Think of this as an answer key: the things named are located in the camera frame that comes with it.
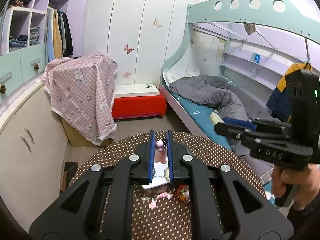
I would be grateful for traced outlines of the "right hand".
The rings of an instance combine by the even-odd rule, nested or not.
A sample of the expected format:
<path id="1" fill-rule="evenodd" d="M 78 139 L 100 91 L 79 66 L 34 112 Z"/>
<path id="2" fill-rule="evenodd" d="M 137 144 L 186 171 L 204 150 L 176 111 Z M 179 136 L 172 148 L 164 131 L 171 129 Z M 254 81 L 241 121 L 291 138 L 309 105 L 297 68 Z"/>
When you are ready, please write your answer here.
<path id="1" fill-rule="evenodd" d="M 303 210 L 319 194 L 319 169 L 317 164 L 309 164 L 300 171 L 275 166 L 272 172 L 272 192 L 280 198 L 286 191 L 286 185 L 299 187 L 294 195 L 294 209 Z"/>

